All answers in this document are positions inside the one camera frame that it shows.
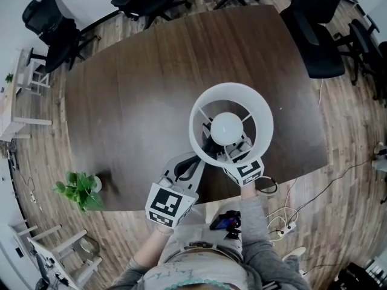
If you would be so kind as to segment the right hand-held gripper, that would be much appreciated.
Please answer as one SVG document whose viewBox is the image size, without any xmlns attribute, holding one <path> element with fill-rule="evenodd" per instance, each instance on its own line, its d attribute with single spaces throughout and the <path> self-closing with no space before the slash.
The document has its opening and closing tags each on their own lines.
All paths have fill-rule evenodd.
<svg viewBox="0 0 387 290">
<path fill-rule="evenodd" d="M 253 153 L 249 137 L 242 136 L 236 143 L 224 147 L 224 173 L 240 187 L 263 175 L 262 157 Z"/>
</svg>

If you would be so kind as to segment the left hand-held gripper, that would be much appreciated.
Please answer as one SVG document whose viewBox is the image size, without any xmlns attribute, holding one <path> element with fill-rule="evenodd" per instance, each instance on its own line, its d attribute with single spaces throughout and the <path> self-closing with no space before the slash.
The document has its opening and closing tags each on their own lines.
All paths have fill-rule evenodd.
<svg viewBox="0 0 387 290">
<path fill-rule="evenodd" d="M 203 172 L 204 161 L 194 152 L 172 158 L 164 167 L 159 182 L 151 186 L 145 206 L 146 217 L 174 229 L 197 202 L 196 192 Z"/>
</svg>

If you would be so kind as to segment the white table lamp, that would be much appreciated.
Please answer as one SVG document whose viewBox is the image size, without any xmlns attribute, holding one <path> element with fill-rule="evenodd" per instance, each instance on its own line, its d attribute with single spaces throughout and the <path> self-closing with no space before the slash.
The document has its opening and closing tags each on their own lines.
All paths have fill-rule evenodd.
<svg viewBox="0 0 387 290">
<path fill-rule="evenodd" d="M 228 101 L 241 105 L 249 113 L 240 119 L 231 112 L 222 112 L 209 120 L 203 108 L 213 102 Z M 253 88 L 240 83 L 220 83 L 205 90 L 196 100 L 189 117 L 189 139 L 195 153 L 206 163 L 216 167 L 227 164 L 210 157 L 198 144 L 194 132 L 194 118 L 197 113 L 202 113 L 210 123 L 210 136 L 216 144 L 229 146 L 236 143 L 244 132 L 243 122 L 251 118 L 255 124 L 254 143 L 247 157 L 238 166 L 245 166 L 265 154 L 273 138 L 274 122 L 271 109 L 263 96 Z"/>
</svg>

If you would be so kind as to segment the person's left forearm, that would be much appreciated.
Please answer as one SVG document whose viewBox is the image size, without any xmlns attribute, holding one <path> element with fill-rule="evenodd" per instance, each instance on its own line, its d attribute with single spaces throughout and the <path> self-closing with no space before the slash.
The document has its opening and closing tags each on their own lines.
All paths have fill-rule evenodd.
<svg viewBox="0 0 387 290">
<path fill-rule="evenodd" d="M 147 241 L 132 257 L 134 261 L 144 268 L 157 265 L 161 254 L 174 231 L 163 225 L 156 225 Z"/>
</svg>

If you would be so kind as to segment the person's right forearm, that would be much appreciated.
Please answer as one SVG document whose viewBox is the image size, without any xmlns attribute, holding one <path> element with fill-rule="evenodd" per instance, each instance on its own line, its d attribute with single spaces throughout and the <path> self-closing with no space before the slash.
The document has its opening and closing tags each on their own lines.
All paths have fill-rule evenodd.
<svg viewBox="0 0 387 290">
<path fill-rule="evenodd" d="M 254 183 L 241 188 L 242 256 L 247 265 L 273 247 L 269 241 L 267 221 Z"/>
</svg>

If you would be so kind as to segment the dark brown conference table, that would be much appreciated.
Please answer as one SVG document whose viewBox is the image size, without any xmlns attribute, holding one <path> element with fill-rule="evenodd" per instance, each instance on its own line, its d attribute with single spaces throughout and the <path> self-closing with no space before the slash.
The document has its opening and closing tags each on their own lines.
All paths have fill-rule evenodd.
<svg viewBox="0 0 387 290">
<path fill-rule="evenodd" d="M 166 163 L 192 149 L 196 99 L 224 82 L 252 87 L 272 110 L 265 174 L 282 183 L 327 165 L 316 95 L 274 6 L 208 11 L 127 37 L 68 73 L 73 167 L 101 176 L 104 210 L 144 209 Z"/>
</svg>

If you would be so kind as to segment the black waist device blue screen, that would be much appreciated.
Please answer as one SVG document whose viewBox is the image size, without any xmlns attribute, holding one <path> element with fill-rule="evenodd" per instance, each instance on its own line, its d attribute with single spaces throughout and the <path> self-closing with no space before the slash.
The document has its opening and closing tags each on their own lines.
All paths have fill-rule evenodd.
<svg viewBox="0 0 387 290">
<path fill-rule="evenodd" d="M 226 230 L 226 238 L 239 240 L 241 230 L 241 213 L 240 211 L 229 210 L 223 214 L 219 214 L 210 224 L 210 230 Z"/>
</svg>

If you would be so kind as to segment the person's right pale shoe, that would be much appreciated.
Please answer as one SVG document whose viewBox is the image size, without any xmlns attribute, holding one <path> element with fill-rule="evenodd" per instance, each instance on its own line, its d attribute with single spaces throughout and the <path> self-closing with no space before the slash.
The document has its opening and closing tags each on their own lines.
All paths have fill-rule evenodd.
<svg viewBox="0 0 387 290">
<path fill-rule="evenodd" d="M 304 247 L 304 246 L 297 247 L 292 252 L 285 255 L 282 258 L 282 260 L 285 261 L 287 258 L 289 258 L 291 256 L 301 257 L 305 252 L 306 252 L 306 247 Z"/>
</svg>

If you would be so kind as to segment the person's clothed torso and legs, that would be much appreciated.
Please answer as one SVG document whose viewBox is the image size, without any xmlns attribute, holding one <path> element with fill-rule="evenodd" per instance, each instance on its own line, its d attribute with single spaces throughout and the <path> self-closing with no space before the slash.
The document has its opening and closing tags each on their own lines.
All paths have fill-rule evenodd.
<svg viewBox="0 0 387 290">
<path fill-rule="evenodd" d="M 108 290 L 310 290 L 299 273 L 299 257 L 283 261 L 272 249 L 244 263 L 240 240 L 219 240 L 206 225 L 180 225 L 157 265 L 132 258 Z"/>
</svg>

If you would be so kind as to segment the green plant in white pot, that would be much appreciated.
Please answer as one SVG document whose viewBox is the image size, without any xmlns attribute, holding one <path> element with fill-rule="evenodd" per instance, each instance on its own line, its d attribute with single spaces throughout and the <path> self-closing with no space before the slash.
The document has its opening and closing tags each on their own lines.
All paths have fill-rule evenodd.
<svg viewBox="0 0 387 290">
<path fill-rule="evenodd" d="M 67 172 L 65 182 L 57 181 L 53 191 L 75 203 L 82 212 L 98 210 L 103 207 L 99 194 L 102 182 L 96 175 L 85 172 Z"/>
</svg>

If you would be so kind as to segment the pale plastic bag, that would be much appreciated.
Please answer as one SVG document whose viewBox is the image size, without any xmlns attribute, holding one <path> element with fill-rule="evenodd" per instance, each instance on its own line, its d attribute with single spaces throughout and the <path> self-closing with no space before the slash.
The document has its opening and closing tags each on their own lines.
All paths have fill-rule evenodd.
<svg viewBox="0 0 387 290">
<path fill-rule="evenodd" d="M 88 235 L 83 236 L 73 244 L 73 249 L 83 263 L 92 262 L 100 253 L 100 245 Z"/>
</svg>

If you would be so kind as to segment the white cluttered worktable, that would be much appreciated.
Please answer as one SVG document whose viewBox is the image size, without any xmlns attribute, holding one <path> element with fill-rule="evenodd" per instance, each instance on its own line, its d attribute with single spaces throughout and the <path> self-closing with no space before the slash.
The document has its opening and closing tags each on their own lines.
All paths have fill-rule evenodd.
<svg viewBox="0 0 387 290">
<path fill-rule="evenodd" d="M 73 278 L 67 273 L 63 264 L 61 264 L 51 250 L 45 248 L 32 238 L 27 240 L 30 244 L 30 251 L 36 259 L 41 277 L 49 288 L 54 290 L 82 290 L 82 288 L 76 285 Z"/>
</svg>

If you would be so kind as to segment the light wooden side table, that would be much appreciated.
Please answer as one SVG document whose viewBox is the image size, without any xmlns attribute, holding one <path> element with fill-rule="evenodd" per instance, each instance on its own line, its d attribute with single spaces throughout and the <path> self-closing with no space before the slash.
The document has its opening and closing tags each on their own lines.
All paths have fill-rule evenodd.
<svg viewBox="0 0 387 290">
<path fill-rule="evenodd" d="M 18 65 L 19 57 L 16 60 L 15 67 L 13 68 L 12 74 L 13 81 L 8 83 L 2 93 L 3 96 L 0 97 L 0 140 L 11 142 L 12 139 L 28 139 L 31 138 L 30 134 L 22 134 L 20 131 L 27 124 L 34 125 L 43 125 L 43 126 L 51 126 L 51 120 L 43 120 L 37 118 L 25 118 L 18 117 L 16 115 L 16 77 L 15 71 Z"/>
</svg>

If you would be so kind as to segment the white cross-braced stool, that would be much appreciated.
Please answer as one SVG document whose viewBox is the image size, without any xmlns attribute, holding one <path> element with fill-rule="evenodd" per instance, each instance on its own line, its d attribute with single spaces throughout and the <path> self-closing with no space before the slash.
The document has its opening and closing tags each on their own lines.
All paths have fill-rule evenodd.
<svg viewBox="0 0 387 290">
<path fill-rule="evenodd" d="M 51 87 L 49 73 L 45 70 L 45 59 L 45 56 L 34 53 L 34 48 L 21 51 L 15 71 L 17 91 L 41 96 L 42 89 Z"/>
</svg>

